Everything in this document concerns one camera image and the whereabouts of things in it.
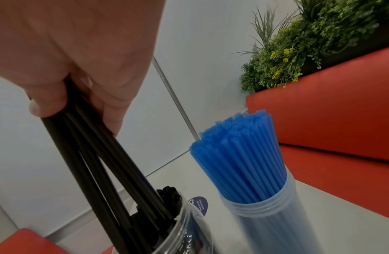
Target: blue label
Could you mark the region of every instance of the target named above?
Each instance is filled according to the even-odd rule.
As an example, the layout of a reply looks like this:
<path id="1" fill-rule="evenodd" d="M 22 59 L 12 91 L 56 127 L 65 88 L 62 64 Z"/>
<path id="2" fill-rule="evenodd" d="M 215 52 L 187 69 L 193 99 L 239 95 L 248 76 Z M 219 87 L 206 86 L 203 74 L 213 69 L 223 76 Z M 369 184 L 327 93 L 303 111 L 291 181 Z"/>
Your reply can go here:
<path id="1" fill-rule="evenodd" d="M 195 205 L 200 212 L 203 214 L 203 216 L 206 215 L 207 210 L 208 210 L 208 202 L 207 199 L 204 197 L 195 197 L 189 200 L 190 203 Z"/>

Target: label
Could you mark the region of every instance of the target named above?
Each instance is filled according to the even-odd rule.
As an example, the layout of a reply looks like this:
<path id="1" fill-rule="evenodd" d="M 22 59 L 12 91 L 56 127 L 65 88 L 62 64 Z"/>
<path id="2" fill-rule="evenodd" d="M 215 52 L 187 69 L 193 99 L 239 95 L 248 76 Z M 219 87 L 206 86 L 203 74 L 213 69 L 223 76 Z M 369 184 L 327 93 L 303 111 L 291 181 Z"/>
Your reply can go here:
<path id="1" fill-rule="evenodd" d="M 207 210 L 208 210 L 208 202 L 207 199 L 204 197 L 195 197 L 189 200 L 189 203 L 192 203 L 195 205 L 200 212 L 203 214 L 203 216 L 206 215 Z"/>

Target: orange sofa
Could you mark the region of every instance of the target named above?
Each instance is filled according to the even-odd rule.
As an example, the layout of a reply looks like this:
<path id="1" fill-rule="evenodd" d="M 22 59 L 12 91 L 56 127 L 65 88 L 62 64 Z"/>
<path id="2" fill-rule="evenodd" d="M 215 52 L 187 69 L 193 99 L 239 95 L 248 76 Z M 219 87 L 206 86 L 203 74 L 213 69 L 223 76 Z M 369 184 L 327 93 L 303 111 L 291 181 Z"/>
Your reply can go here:
<path id="1" fill-rule="evenodd" d="M 389 217 L 389 48 L 246 98 L 301 182 Z"/>

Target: sofa backrest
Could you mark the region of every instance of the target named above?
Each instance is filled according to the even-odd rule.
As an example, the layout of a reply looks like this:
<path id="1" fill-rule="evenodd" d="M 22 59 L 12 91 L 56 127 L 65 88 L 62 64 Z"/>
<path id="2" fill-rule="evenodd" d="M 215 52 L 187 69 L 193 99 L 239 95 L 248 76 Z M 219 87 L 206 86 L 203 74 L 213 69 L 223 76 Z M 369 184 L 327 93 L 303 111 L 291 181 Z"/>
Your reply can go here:
<path id="1" fill-rule="evenodd" d="M 278 141 L 389 160 L 389 48 L 246 98 L 272 114 Z"/>

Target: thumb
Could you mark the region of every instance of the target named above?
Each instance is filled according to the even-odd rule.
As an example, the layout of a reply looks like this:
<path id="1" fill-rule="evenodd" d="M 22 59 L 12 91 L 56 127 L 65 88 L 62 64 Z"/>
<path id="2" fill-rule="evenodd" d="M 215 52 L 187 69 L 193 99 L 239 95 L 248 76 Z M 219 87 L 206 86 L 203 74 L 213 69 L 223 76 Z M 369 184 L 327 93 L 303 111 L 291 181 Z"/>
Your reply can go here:
<path id="1" fill-rule="evenodd" d="M 63 80 L 40 85 L 22 86 L 31 97 L 28 109 L 38 117 L 48 117 L 61 111 L 67 104 L 66 86 Z"/>

